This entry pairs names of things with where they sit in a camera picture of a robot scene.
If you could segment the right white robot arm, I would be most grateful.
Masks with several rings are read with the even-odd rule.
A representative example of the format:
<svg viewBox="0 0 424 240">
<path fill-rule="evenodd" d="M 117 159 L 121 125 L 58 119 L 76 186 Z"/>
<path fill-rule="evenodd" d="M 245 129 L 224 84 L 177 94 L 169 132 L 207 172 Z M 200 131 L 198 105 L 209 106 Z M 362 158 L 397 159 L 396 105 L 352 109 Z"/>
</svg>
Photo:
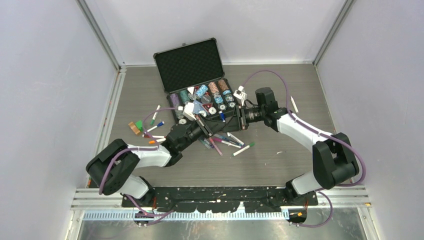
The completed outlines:
<svg viewBox="0 0 424 240">
<path fill-rule="evenodd" d="M 244 130 L 250 123 L 263 122 L 274 131 L 295 140 L 312 154 L 312 169 L 285 184 L 285 198 L 299 205 L 309 192 L 332 189 L 359 174 L 360 168 L 350 144 L 343 133 L 330 134 L 302 121 L 286 107 L 279 107 L 269 87 L 255 91 L 257 104 L 246 106 L 244 87 L 233 94 L 238 100 L 238 120 Z"/>
</svg>

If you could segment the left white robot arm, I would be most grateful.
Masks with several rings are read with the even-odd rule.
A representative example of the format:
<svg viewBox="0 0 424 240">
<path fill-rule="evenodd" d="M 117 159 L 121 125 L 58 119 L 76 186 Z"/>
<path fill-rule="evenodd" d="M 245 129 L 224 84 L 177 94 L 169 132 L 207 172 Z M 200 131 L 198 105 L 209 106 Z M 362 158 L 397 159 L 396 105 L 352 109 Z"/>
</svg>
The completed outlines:
<svg viewBox="0 0 424 240">
<path fill-rule="evenodd" d="M 135 146 L 117 138 L 99 152 L 86 166 L 86 172 L 98 186 L 98 194 L 115 193 L 133 197 L 141 207 L 153 202 L 153 187 L 135 169 L 170 167 L 182 157 L 182 152 L 199 138 L 211 137 L 226 127 L 226 122 L 196 116 L 186 124 L 175 124 L 157 146 Z"/>
</svg>

